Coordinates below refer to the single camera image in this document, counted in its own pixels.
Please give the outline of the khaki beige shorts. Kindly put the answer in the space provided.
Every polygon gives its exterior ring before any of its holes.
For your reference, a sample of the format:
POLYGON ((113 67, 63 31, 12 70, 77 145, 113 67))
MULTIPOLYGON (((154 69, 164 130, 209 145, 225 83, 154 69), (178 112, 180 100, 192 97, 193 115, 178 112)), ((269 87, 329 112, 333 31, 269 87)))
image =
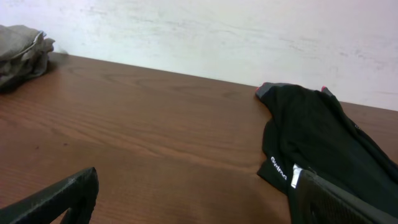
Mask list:
POLYGON ((47 52, 54 50, 55 41, 46 37, 42 30, 23 25, 1 26, 1 60, 9 60, 22 53, 47 52))

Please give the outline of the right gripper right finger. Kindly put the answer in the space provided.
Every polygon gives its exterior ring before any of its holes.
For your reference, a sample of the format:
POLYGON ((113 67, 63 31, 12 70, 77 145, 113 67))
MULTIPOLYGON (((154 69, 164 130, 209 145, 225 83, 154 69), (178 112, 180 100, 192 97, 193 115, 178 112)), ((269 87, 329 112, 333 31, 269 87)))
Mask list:
POLYGON ((298 214, 304 223, 397 223, 396 217, 307 170, 301 171, 294 192, 298 214))

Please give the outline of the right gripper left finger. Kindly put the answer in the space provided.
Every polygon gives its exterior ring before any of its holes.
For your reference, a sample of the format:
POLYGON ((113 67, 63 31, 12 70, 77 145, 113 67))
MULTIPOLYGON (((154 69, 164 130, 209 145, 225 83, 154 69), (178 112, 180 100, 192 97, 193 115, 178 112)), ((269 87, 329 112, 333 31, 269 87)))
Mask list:
POLYGON ((89 167, 1 209, 1 223, 51 223, 63 215, 62 223, 88 224, 96 205, 99 182, 89 167))

